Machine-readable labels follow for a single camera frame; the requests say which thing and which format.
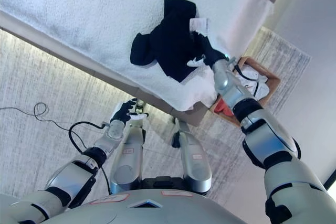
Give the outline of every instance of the black garment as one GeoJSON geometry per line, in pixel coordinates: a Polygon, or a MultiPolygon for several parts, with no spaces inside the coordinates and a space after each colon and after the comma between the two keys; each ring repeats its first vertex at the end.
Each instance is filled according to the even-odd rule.
{"type": "Polygon", "coordinates": [[[164,0],[164,17],[146,35],[137,34],[131,49],[131,63],[144,66],[154,59],[167,76],[183,81],[196,68],[186,64],[202,57],[202,45],[196,33],[190,33],[189,20],[196,15],[196,5],[186,0],[164,0]]]}

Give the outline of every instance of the cardboard box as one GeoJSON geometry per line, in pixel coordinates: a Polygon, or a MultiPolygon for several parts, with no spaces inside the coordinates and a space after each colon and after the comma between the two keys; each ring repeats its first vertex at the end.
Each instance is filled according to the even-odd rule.
{"type": "MultiPolygon", "coordinates": [[[[255,70],[257,70],[261,75],[266,76],[268,78],[268,80],[266,81],[266,85],[269,87],[269,93],[267,94],[267,96],[265,96],[264,98],[259,100],[259,103],[261,104],[261,106],[264,106],[268,100],[270,99],[270,97],[273,95],[273,93],[277,90],[279,84],[280,84],[280,79],[279,77],[277,77],[275,74],[273,74],[272,72],[270,72],[268,69],[266,69],[265,67],[263,67],[261,64],[259,64],[258,62],[256,62],[253,58],[251,57],[242,57],[239,62],[238,65],[241,68],[244,64],[250,65],[251,67],[253,67],[255,70]]],[[[214,112],[218,102],[220,101],[220,99],[222,98],[222,96],[219,96],[216,100],[216,102],[214,103],[214,105],[211,106],[210,111],[212,113],[214,113],[215,115],[229,121],[230,123],[234,124],[237,127],[240,127],[240,123],[239,121],[236,119],[236,117],[233,116],[227,116],[225,114],[223,114],[222,112],[216,113],[214,112]]]]}

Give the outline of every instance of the black wire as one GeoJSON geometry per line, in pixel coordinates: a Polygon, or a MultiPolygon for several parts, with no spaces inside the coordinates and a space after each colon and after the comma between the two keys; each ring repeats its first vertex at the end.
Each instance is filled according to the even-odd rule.
{"type": "MultiPolygon", "coordinates": [[[[89,125],[91,125],[91,126],[93,126],[93,127],[96,127],[96,128],[98,128],[98,129],[103,129],[106,125],[105,125],[105,124],[102,124],[101,126],[98,126],[98,125],[96,125],[96,124],[94,124],[94,123],[91,123],[91,122],[81,121],[81,122],[74,123],[74,124],[69,128],[69,130],[68,130],[68,134],[69,134],[70,141],[72,142],[72,144],[74,145],[74,147],[78,150],[78,152],[79,152],[80,154],[82,154],[82,153],[83,153],[82,150],[78,147],[78,145],[74,142],[74,140],[73,140],[73,138],[72,138],[72,133],[73,133],[72,129],[73,129],[76,125],[79,125],[79,124],[89,124],[89,125]]],[[[111,195],[110,183],[109,183],[109,180],[108,180],[108,178],[107,178],[107,176],[106,176],[106,173],[105,173],[105,170],[103,169],[103,167],[101,168],[101,171],[102,171],[103,174],[104,174],[105,181],[106,181],[106,185],[107,185],[107,190],[108,190],[108,192],[109,192],[109,195],[111,195]]]]}
{"type": "Polygon", "coordinates": [[[105,173],[103,167],[101,167],[101,171],[102,171],[103,174],[104,174],[105,181],[106,181],[106,185],[107,185],[107,190],[109,191],[109,195],[111,195],[112,193],[111,193],[111,188],[110,188],[109,179],[107,178],[106,173],[105,173]]]}
{"type": "Polygon", "coordinates": [[[249,81],[258,81],[258,79],[251,79],[251,78],[248,78],[247,76],[245,76],[245,75],[242,73],[242,71],[241,71],[241,69],[240,69],[240,67],[239,67],[238,65],[235,65],[235,69],[236,69],[236,71],[238,72],[238,74],[239,74],[241,77],[243,77],[244,79],[249,80],[249,81]]]}
{"type": "MultiPolygon", "coordinates": [[[[19,112],[21,112],[21,113],[23,113],[23,114],[26,114],[26,115],[29,115],[29,116],[34,116],[35,119],[39,120],[40,122],[51,122],[51,123],[55,124],[57,127],[59,127],[60,129],[65,130],[65,131],[68,131],[68,134],[69,134],[71,143],[72,143],[72,144],[74,145],[74,147],[79,151],[79,153],[82,153],[82,151],[81,151],[81,149],[78,147],[78,145],[76,144],[76,142],[73,140],[73,138],[72,138],[72,133],[73,133],[74,135],[76,135],[76,137],[78,137],[78,139],[81,141],[81,143],[82,143],[82,145],[83,145],[83,147],[84,147],[85,149],[86,149],[87,147],[85,146],[85,144],[84,144],[82,138],[81,138],[76,132],[74,132],[72,129],[73,129],[76,125],[81,124],[81,123],[86,123],[86,124],[95,126],[95,127],[98,128],[98,129],[102,129],[102,128],[104,128],[104,127],[106,126],[106,125],[102,125],[101,127],[99,127],[99,126],[97,126],[97,125],[95,125],[95,124],[93,124],[93,123],[90,123],[90,122],[78,122],[78,123],[73,124],[69,129],[66,129],[66,128],[60,126],[60,125],[59,125],[58,123],[56,123],[54,120],[44,120],[44,119],[40,119],[40,118],[38,118],[38,116],[41,116],[41,115],[43,115],[43,114],[45,114],[45,113],[47,113],[47,112],[49,111],[49,107],[48,107],[48,105],[45,104],[44,102],[38,102],[38,103],[36,103],[36,104],[34,105],[34,109],[33,109],[34,114],[27,113],[27,112],[25,112],[25,111],[23,111],[23,110],[21,110],[21,109],[19,109],[19,108],[16,108],[16,107],[3,107],[3,108],[0,108],[0,110],[8,110],[8,109],[9,109],[9,110],[17,110],[17,111],[19,111],[19,112]],[[38,107],[39,107],[39,105],[42,105],[42,106],[44,107],[42,112],[38,112],[38,107]]],[[[109,195],[110,195],[110,194],[111,194],[110,184],[109,184],[109,180],[108,180],[108,178],[107,178],[107,176],[106,176],[106,173],[105,173],[105,170],[103,169],[103,167],[101,168],[101,171],[102,171],[103,174],[104,174],[104,177],[105,177],[105,180],[106,180],[106,184],[107,184],[107,188],[108,188],[109,195]]]]}
{"type": "Polygon", "coordinates": [[[244,79],[249,80],[249,81],[255,81],[255,82],[257,82],[256,88],[255,88],[255,90],[253,92],[253,96],[255,97],[256,94],[257,94],[257,90],[259,88],[259,81],[258,81],[258,79],[251,79],[251,78],[248,78],[247,76],[245,76],[238,65],[235,65],[234,68],[238,72],[238,74],[241,77],[243,77],[244,79]]]}
{"type": "Polygon", "coordinates": [[[105,127],[105,124],[101,125],[101,126],[98,126],[94,123],[90,123],[90,122],[87,122],[87,121],[81,121],[81,122],[77,122],[77,123],[74,123],[67,131],[68,131],[68,135],[69,135],[69,138],[70,138],[70,141],[72,142],[72,144],[74,145],[74,147],[78,150],[78,152],[80,154],[82,154],[83,152],[81,151],[81,149],[78,147],[78,145],[76,144],[76,142],[73,140],[72,138],[72,133],[73,133],[73,128],[78,125],[78,124],[89,124],[93,127],[96,127],[98,129],[103,129],[105,127]]]}

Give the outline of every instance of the white label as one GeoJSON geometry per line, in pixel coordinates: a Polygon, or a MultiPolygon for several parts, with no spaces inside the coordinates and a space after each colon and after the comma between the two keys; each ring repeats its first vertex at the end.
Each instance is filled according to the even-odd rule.
{"type": "Polygon", "coordinates": [[[127,148],[122,151],[122,154],[131,154],[131,153],[134,153],[133,148],[127,148]]]}
{"type": "Polygon", "coordinates": [[[193,154],[193,159],[203,159],[201,154],[193,154]]]}
{"type": "Polygon", "coordinates": [[[189,31],[196,31],[204,36],[208,34],[207,18],[191,18],[189,21],[189,31]]]}
{"type": "Polygon", "coordinates": [[[94,204],[108,203],[108,202],[121,202],[123,200],[126,200],[128,196],[130,195],[129,194],[110,195],[110,196],[106,196],[101,199],[97,199],[93,202],[90,202],[90,204],[94,205],[94,204]]]}
{"type": "Polygon", "coordinates": [[[187,191],[161,191],[164,196],[185,196],[185,197],[194,197],[191,193],[187,191]]]}

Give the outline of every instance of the white blanket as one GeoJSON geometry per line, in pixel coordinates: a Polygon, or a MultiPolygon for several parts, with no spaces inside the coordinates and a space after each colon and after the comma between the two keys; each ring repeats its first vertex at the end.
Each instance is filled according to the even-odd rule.
{"type": "MultiPolygon", "coordinates": [[[[251,22],[243,15],[249,13],[247,7],[254,8],[251,0],[189,1],[196,4],[200,17],[210,19],[215,47],[226,48],[232,56],[240,56],[246,49],[269,6],[261,0],[252,12],[257,20],[251,22]]],[[[146,67],[130,64],[135,35],[150,33],[160,23],[163,6],[163,0],[0,0],[2,11],[124,76],[175,109],[188,110],[198,101],[211,106],[216,92],[209,67],[197,69],[178,83],[155,62],[146,67]]]]}

